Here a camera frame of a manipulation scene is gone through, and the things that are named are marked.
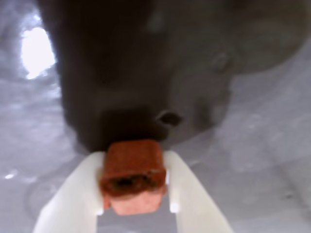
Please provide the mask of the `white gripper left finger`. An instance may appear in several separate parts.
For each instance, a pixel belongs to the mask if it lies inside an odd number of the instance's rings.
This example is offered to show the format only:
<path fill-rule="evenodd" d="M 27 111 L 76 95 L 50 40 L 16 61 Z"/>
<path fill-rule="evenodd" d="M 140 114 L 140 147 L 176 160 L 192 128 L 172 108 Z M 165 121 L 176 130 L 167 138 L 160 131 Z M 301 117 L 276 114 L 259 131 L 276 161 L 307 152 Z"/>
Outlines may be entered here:
<path fill-rule="evenodd" d="M 95 233 L 104 213 L 99 176 L 105 153 L 87 156 L 42 208 L 34 233 Z"/>

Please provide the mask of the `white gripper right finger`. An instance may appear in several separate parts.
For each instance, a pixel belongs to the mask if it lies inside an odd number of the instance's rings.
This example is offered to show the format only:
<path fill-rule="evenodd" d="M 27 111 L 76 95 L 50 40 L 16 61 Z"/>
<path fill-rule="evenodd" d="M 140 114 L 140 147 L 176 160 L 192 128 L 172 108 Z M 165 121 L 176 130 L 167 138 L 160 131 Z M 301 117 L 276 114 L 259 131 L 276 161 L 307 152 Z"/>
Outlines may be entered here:
<path fill-rule="evenodd" d="M 179 233 L 232 233 L 229 222 L 184 160 L 165 152 L 170 212 Z"/>

